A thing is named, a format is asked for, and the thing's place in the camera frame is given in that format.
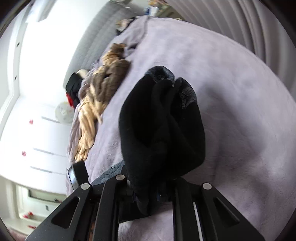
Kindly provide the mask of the brown fuzzy garment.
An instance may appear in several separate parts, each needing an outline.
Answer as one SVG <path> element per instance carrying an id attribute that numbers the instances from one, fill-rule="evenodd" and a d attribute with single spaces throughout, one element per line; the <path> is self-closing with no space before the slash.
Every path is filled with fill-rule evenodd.
<path id="1" fill-rule="evenodd" d="M 92 75 L 90 92 L 98 102 L 108 103 L 125 78 L 130 62 L 124 57 L 125 44 L 112 44 L 102 57 L 100 66 Z"/>

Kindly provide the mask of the white drawer cabinet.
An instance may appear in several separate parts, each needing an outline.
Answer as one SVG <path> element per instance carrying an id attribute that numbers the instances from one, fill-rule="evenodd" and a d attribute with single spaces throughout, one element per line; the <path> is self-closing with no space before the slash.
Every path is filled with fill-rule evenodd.
<path id="1" fill-rule="evenodd" d="M 46 192 L 66 193 L 70 125 L 55 119 L 55 106 L 19 97 L 1 136 L 1 176 Z"/>

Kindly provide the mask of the cream striped garment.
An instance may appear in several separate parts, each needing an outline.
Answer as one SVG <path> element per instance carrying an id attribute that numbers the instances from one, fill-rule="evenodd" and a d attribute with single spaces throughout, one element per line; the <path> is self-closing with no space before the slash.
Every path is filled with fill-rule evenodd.
<path id="1" fill-rule="evenodd" d="M 77 145 L 77 153 L 75 154 L 75 161 L 85 161 L 87 159 L 89 150 L 94 144 L 96 135 L 95 123 L 98 121 L 102 123 L 102 114 L 109 103 L 98 102 L 94 99 L 90 92 L 90 82 L 93 73 L 88 76 L 88 87 L 85 89 L 85 96 L 80 102 L 78 108 L 78 120 L 81 130 L 81 137 Z"/>

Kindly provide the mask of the white pleated curtain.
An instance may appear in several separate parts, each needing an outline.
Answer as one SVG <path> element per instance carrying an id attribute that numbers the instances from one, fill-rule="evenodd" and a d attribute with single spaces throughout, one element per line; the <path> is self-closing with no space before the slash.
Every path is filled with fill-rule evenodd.
<path id="1" fill-rule="evenodd" d="M 261 1 L 169 1 L 186 21 L 225 35 L 252 51 L 295 97 L 295 45 Z"/>

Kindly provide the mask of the black and red garment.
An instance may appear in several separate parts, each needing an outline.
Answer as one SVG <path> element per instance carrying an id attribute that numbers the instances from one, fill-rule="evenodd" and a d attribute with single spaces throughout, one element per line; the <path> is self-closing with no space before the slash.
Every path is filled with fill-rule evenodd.
<path id="1" fill-rule="evenodd" d="M 78 92 L 81 87 L 82 78 L 79 74 L 73 73 L 66 84 L 66 96 L 71 107 L 76 108 L 80 103 Z"/>

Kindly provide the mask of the lavender bed blanket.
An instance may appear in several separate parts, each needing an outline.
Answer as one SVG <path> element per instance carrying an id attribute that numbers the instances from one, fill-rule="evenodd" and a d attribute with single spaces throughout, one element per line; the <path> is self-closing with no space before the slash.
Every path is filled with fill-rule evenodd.
<path id="1" fill-rule="evenodd" d="M 242 45 L 183 21 L 142 16 L 113 43 L 126 44 L 131 67 L 103 113 L 89 180 L 122 160 L 120 109 L 150 68 L 165 66 L 195 90 L 205 128 L 206 159 L 185 179 L 211 183 L 275 240 L 295 209 L 295 101 L 283 83 Z"/>

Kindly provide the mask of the white round plush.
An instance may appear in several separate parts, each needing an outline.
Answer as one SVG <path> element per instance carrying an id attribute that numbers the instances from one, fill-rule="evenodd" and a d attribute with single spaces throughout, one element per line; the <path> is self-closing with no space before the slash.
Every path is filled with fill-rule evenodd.
<path id="1" fill-rule="evenodd" d="M 55 109 L 56 119 L 63 124 L 71 124 L 74 118 L 74 108 L 66 101 L 61 102 Z"/>

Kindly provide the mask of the black pants with patterned trim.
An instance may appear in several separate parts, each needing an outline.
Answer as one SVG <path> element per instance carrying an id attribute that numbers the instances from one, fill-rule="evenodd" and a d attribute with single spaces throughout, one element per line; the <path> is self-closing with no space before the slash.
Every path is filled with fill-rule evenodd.
<path id="1" fill-rule="evenodd" d="M 149 69 L 126 98 L 119 114 L 122 160 L 96 179 L 103 183 L 122 168 L 131 184 L 119 221 L 156 213 L 175 196 L 175 179 L 205 159 L 205 132 L 189 82 L 164 66 Z"/>

